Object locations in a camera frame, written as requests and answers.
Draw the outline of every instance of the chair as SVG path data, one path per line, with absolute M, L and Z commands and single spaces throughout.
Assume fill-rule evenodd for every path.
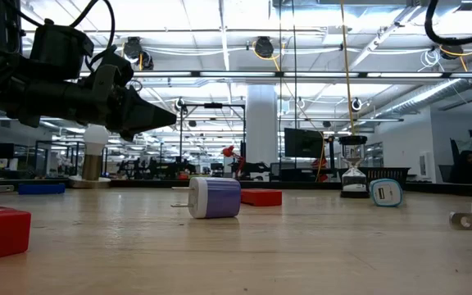
M 451 178 L 452 165 L 438 165 L 438 168 L 440 169 L 442 181 L 448 183 Z

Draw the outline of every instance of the table surface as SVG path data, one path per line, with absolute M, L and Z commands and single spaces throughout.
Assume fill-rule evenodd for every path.
M 32 213 L 29 251 L 0 258 L 0 294 L 472 294 L 470 197 L 407 193 L 400 208 L 284 191 L 276 207 L 194 220 L 187 193 L 0 195 Z

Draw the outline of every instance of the yellow rope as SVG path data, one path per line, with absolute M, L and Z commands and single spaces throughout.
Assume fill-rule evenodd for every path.
M 447 54 L 451 54 L 452 56 L 455 56 L 455 57 L 467 57 L 469 55 L 472 54 L 472 52 L 469 52 L 469 53 L 454 53 L 454 52 L 449 52 L 445 49 L 443 49 L 442 45 L 440 45 L 440 50 L 442 50 L 443 52 L 447 53 Z
M 274 61 L 277 71 L 280 71 L 280 70 L 279 70 L 278 62 L 277 62 L 276 60 L 277 60 L 278 57 L 282 54 L 282 51 L 283 51 L 284 49 L 285 49 L 285 44 L 282 44 L 282 49 L 279 51 L 279 55 L 277 55 L 277 56 L 275 56 L 275 57 L 265 58 L 265 57 L 260 57 L 260 56 L 258 55 L 258 53 L 256 53 L 256 41 L 254 41 L 254 42 L 252 43 L 252 52 L 254 52 L 254 55 L 257 56 L 259 59 L 264 60 L 264 61 Z
M 351 80 L 349 79 L 349 57 L 347 55 L 347 37 L 345 35 L 345 11 L 344 11 L 345 0 L 340 1 L 340 7 L 342 8 L 342 35 L 343 35 L 343 53 L 345 55 L 345 80 L 347 81 L 347 100 L 349 101 L 349 119 L 351 121 L 351 132 L 355 134 L 354 120 L 352 119 L 352 99 L 351 99 Z

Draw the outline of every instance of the white wall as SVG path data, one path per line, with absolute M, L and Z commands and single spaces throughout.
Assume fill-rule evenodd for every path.
M 368 144 L 383 143 L 383 165 L 385 167 L 410 167 L 409 174 L 420 174 L 420 154 L 430 152 L 430 180 L 436 182 L 434 173 L 433 131 L 429 107 L 417 115 L 405 115 L 403 122 L 382 123 L 369 136 Z
M 0 125 L 0 143 L 15 143 L 33 147 L 36 140 L 52 140 L 52 132 L 43 127 L 32 128 L 17 121 L 9 122 L 10 128 Z

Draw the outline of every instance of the ceiling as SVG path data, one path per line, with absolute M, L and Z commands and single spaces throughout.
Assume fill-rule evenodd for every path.
M 342 19 L 339 1 L 327 1 L 330 5 L 319 4 L 318 0 L 110 0 L 116 16 L 114 44 L 121 48 L 128 37 L 141 37 L 142 44 L 154 60 L 154 70 L 245 70 L 276 71 L 272 61 L 256 57 L 252 43 L 259 36 L 270 37 L 275 46 L 275 55 L 280 54 L 280 43 L 284 45 L 279 67 L 283 71 L 343 71 L 344 51 Z M 281 21 L 279 2 L 282 1 Z M 350 70 L 354 71 L 461 71 L 458 60 L 438 58 L 438 50 L 428 52 L 434 45 L 424 32 L 426 7 L 407 6 L 407 0 L 347 1 L 345 24 L 347 27 L 347 51 Z M 29 0 L 21 1 L 22 11 L 35 20 L 50 18 L 57 24 L 69 24 L 87 5 L 87 0 Z M 437 15 L 433 19 L 438 34 L 449 37 L 472 35 L 472 10 L 459 8 L 461 1 L 441 1 Z M 25 55 L 34 41 L 34 26 L 23 22 L 27 31 Z M 87 18 L 77 28 L 91 37 L 96 49 L 103 49 L 110 33 L 110 17 L 107 7 L 98 2 Z M 472 52 L 472 44 L 464 47 Z M 472 62 L 472 55 L 466 57 Z M 159 107 L 175 111 L 174 104 L 179 98 L 187 103 L 223 102 L 244 104 L 247 99 L 245 79 L 193 79 L 138 78 L 144 88 L 140 96 Z M 313 80 L 310 83 L 274 84 L 279 95 L 282 88 L 283 118 L 294 116 L 294 101 L 289 91 L 297 90 L 302 99 L 300 105 L 311 117 L 344 117 L 347 114 L 347 86 L 344 81 Z M 400 83 L 375 81 L 351 85 L 351 96 L 360 98 L 367 108 L 365 113 L 383 107 L 401 95 L 418 88 L 426 81 L 401 80 Z M 243 130 L 241 121 L 229 109 L 219 111 L 198 108 L 194 116 L 228 117 L 216 123 L 198 121 L 199 130 Z M 63 127 L 61 134 L 77 134 L 82 126 L 60 120 L 49 121 L 53 130 Z M 335 124 L 330 130 L 340 130 L 343 123 Z M 284 122 L 282 127 L 293 125 Z M 301 128 L 313 128 L 301 123 Z M 156 150 L 159 142 L 177 143 L 176 133 L 171 127 L 157 129 L 140 136 L 140 144 L 148 144 L 147 149 Z M 211 154 L 219 154 L 222 146 L 238 144 L 241 134 L 213 137 L 208 146 Z M 155 136 L 156 141 L 147 138 Z M 186 152 L 198 152 L 202 143 L 189 143 Z M 176 152 L 168 147 L 170 153 Z

